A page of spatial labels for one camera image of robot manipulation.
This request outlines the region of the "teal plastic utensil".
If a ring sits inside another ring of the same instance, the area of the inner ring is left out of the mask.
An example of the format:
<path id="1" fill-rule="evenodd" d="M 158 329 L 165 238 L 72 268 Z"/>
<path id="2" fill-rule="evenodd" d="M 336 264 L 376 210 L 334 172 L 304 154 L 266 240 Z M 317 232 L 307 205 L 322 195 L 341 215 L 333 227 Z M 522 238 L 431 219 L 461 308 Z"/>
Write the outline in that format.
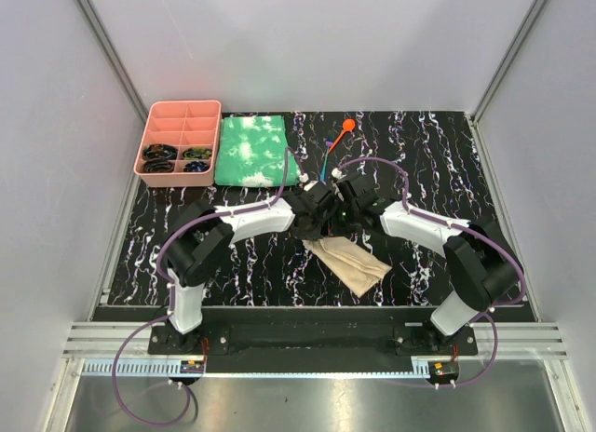
<path id="1" fill-rule="evenodd" d="M 321 182 L 325 182 L 326 181 L 326 176 L 327 176 L 327 165 L 328 165 L 328 159 L 329 159 L 329 154 L 331 151 L 331 147 L 327 149 L 325 156 L 324 156 L 324 160 L 323 160 L 323 165 L 321 168 L 321 172 L 319 175 L 319 180 Z"/>

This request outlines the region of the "beige cloth napkin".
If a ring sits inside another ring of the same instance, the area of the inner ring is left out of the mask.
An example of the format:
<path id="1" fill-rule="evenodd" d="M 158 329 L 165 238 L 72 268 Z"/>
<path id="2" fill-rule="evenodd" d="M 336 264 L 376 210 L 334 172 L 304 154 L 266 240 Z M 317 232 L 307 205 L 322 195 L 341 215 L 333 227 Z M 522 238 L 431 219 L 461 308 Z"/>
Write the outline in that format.
<path id="1" fill-rule="evenodd" d="M 303 245 L 359 298 L 382 282 L 391 270 L 388 264 L 343 236 L 304 240 Z"/>

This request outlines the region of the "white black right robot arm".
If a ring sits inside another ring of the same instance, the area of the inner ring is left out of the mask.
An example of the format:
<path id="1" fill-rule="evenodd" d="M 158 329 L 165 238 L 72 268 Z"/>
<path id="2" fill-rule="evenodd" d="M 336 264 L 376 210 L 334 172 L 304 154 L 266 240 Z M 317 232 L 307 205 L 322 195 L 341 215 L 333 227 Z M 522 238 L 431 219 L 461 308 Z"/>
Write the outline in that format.
<path id="1" fill-rule="evenodd" d="M 339 226 L 408 240 L 445 260 L 453 290 L 414 330 L 416 348 L 443 354 L 463 327 L 500 304 L 511 288 L 525 294 L 522 265 L 492 218 L 453 219 L 410 205 L 404 196 L 382 198 L 358 173 L 336 169 L 332 182 L 343 201 Z"/>

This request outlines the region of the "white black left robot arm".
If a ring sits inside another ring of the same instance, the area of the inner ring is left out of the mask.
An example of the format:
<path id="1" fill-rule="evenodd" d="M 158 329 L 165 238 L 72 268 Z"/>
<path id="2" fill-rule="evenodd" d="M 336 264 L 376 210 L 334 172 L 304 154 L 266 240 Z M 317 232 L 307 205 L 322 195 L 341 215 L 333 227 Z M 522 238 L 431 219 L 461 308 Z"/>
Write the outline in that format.
<path id="1" fill-rule="evenodd" d="M 199 347 L 204 286 L 231 245 L 284 232 L 300 240 L 319 239 L 338 207 L 334 191 L 321 182 L 237 206 L 193 203 L 166 236 L 156 261 L 157 272 L 168 281 L 170 302 L 165 326 L 153 328 L 153 344 L 183 354 Z"/>

